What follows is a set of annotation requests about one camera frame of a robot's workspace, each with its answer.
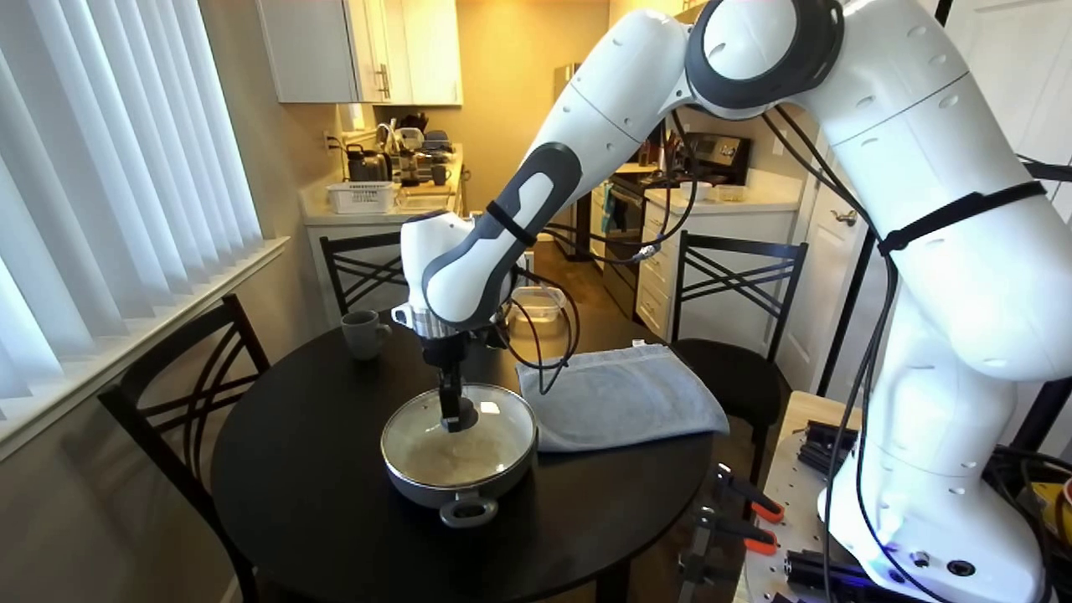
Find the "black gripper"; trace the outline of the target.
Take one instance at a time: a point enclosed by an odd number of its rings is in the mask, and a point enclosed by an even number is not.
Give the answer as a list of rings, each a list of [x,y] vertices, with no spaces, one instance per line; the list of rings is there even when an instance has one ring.
[[[438,368],[438,406],[446,433],[467,433],[479,423],[479,413],[462,398],[462,361],[467,342],[462,338],[432,338],[421,350],[429,366]]]

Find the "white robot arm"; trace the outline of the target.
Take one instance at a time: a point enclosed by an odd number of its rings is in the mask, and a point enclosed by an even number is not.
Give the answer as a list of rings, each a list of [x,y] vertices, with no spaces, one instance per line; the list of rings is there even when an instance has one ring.
[[[449,338],[490,321],[549,217],[682,103],[805,108],[899,270],[864,433],[820,498],[826,532],[906,596],[1041,603],[1037,537],[980,469],[1015,389],[1072,376],[1072,230],[916,0],[706,0],[689,22],[625,12],[487,213],[401,229],[401,326]]]

